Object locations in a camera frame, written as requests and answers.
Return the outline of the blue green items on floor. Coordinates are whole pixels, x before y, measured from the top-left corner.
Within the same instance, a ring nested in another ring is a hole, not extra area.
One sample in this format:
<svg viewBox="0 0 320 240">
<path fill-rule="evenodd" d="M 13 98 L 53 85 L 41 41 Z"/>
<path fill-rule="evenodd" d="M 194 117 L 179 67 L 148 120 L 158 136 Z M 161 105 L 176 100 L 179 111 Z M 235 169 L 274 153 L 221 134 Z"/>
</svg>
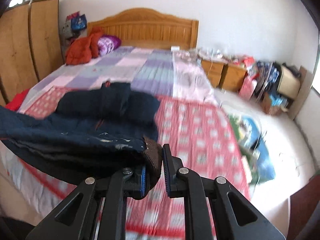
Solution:
<svg viewBox="0 0 320 240">
<path fill-rule="evenodd" d="M 262 184 L 276 177 L 276 172 L 265 144 L 259 120 L 241 113 L 229 113 L 238 146 L 243 157 L 250 185 Z"/>
</svg>

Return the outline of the pink red gift bag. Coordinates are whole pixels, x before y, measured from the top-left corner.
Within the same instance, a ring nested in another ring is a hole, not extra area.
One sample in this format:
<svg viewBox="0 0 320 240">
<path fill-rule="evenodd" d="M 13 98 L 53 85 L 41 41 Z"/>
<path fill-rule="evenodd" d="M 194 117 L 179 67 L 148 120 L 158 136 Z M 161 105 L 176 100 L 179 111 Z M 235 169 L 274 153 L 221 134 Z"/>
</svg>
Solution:
<svg viewBox="0 0 320 240">
<path fill-rule="evenodd" d="M 239 91 L 239 96 L 244 100 L 250 100 L 253 95 L 253 92 L 257 86 L 257 80 L 253 79 L 250 76 L 245 77 L 242 87 Z"/>
</svg>

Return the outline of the orange red puffer jacket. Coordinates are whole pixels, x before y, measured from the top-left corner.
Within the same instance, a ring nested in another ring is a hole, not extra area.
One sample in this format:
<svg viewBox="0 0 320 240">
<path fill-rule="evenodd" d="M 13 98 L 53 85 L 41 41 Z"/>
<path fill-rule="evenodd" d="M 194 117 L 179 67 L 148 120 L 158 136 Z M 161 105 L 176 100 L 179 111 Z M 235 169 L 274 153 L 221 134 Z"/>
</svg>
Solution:
<svg viewBox="0 0 320 240">
<path fill-rule="evenodd" d="M 98 41 L 103 35 L 101 27 L 94 27 L 87 37 L 76 39 L 66 51 L 66 64 L 86 64 L 99 57 Z"/>
</svg>

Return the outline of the navy blue padded jacket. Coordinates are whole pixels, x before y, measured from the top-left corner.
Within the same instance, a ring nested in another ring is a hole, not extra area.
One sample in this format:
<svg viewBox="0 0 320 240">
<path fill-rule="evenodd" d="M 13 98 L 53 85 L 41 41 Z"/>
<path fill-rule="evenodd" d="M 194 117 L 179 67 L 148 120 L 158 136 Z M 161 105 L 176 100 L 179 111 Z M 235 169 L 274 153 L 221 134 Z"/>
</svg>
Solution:
<svg viewBox="0 0 320 240">
<path fill-rule="evenodd" d="M 160 104 L 129 83 L 73 90 L 44 119 L 1 108 L 1 141 L 30 166 L 73 185 L 131 168 L 142 176 L 141 199 L 161 176 Z"/>
</svg>

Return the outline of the purple pink patchwork bed quilt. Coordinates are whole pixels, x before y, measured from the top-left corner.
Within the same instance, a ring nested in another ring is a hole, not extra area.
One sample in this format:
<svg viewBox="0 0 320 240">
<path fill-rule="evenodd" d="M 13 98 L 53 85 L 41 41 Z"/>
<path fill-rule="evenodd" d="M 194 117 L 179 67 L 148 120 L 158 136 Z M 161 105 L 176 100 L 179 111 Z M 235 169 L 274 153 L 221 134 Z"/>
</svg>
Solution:
<svg viewBox="0 0 320 240">
<path fill-rule="evenodd" d="M 122 46 L 87 64 L 61 66 L 29 90 L 18 110 L 44 117 L 57 105 L 54 87 L 97 89 L 106 81 L 127 82 L 152 95 L 219 104 L 198 61 L 168 50 Z M 37 224 L 73 189 L 1 146 L 1 215 Z"/>
</svg>

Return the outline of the red garment at bedside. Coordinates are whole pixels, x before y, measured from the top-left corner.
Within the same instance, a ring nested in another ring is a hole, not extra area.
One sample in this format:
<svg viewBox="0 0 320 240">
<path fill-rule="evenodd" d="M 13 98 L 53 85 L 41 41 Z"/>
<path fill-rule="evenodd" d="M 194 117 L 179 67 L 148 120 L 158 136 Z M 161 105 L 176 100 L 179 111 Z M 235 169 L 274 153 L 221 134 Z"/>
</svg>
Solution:
<svg viewBox="0 0 320 240">
<path fill-rule="evenodd" d="M 25 100 L 29 90 L 30 89 L 26 89 L 21 93 L 16 94 L 14 98 L 9 103 L 7 103 L 4 107 L 14 112 L 18 111 L 23 101 Z"/>
</svg>

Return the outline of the clutter pile of bags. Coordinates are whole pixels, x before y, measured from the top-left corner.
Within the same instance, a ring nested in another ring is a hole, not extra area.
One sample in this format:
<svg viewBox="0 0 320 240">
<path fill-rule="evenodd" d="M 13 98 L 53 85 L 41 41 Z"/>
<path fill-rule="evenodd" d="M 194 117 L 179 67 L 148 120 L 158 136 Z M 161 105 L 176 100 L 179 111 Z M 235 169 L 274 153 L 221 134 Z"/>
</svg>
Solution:
<svg viewBox="0 0 320 240">
<path fill-rule="evenodd" d="M 246 76 L 257 80 L 252 97 L 255 96 L 264 113 L 287 113 L 291 119 L 295 118 L 310 76 L 307 69 L 276 61 L 256 61 L 247 67 Z"/>
</svg>

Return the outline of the small white box on bed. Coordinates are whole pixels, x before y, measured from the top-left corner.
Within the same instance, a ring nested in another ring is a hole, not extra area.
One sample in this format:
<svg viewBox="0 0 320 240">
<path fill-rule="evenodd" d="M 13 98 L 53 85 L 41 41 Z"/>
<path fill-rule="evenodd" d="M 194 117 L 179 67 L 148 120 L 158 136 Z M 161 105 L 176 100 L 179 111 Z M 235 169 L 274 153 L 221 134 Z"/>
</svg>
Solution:
<svg viewBox="0 0 320 240">
<path fill-rule="evenodd" d="M 170 50 L 171 51 L 179 51 L 180 50 L 180 46 L 171 46 Z"/>
</svg>

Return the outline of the wooden nightstand drawers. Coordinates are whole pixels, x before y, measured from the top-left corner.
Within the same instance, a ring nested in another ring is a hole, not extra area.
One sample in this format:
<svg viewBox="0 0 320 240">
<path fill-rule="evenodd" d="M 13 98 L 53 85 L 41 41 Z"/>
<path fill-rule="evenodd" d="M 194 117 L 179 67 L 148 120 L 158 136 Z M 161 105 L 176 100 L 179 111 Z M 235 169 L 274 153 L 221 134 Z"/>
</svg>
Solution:
<svg viewBox="0 0 320 240">
<path fill-rule="evenodd" d="M 232 63 L 201 60 L 201 66 L 213 88 L 238 92 L 243 85 L 247 70 Z"/>
</svg>

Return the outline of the wooden wardrobe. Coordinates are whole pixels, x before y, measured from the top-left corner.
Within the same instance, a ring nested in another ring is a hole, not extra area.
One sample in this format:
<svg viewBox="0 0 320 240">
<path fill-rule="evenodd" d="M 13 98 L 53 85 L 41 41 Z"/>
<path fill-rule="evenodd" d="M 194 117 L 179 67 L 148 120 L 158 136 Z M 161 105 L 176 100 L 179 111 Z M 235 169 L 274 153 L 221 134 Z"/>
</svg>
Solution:
<svg viewBox="0 0 320 240">
<path fill-rule="evenodd" d="M 1 105 L 63 65 L 59 0 L 31 0 L 1 16 Z"/>
</svg>

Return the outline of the wooden headboard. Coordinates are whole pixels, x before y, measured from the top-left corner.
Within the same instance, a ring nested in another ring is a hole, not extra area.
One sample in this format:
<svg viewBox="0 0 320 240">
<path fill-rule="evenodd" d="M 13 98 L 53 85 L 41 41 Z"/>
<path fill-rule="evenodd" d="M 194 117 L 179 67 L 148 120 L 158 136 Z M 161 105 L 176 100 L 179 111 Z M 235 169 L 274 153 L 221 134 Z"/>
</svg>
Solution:
<svg viewBox="0 0 320 240">
<path fill-rule="evenodd" d="M 100 29 L 121 39 L 122 46 L 182 50 L 196 48 L 199 21 L 163 14 L 148 8 L 132 8 L 87 24 L 88 35 Z"/>
</svg>

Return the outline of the hanging bags beside wardrobe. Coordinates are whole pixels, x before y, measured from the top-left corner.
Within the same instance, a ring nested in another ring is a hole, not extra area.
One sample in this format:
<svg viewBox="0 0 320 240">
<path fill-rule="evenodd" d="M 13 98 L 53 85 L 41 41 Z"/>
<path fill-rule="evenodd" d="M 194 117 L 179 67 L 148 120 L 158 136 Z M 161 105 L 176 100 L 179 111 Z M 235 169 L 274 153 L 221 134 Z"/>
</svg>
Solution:
<svg viewBox="0 0 320 240">
<path fill-rule="evenodd" d="M 86 29 L 87 18 L 85 14 L 80 14 L 80 11 L 77 11 L 68 15 L 61 30 L 65 46 L 71 45 Z"/>
</svg>

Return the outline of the purple white patterned pillow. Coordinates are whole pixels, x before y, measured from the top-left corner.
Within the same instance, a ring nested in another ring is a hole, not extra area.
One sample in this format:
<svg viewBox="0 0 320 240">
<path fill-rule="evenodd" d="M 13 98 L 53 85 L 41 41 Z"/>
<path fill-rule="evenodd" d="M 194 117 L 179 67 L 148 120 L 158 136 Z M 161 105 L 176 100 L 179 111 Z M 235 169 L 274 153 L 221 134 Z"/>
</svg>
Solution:
<svg viewBox="0 0 320 240">
<path fill-rule="evenodd" d="M 121 39 L 117 36 L 103 35 L 98 40 L 99 56 L 104 56 L 121 46 Z"/>
</svg>

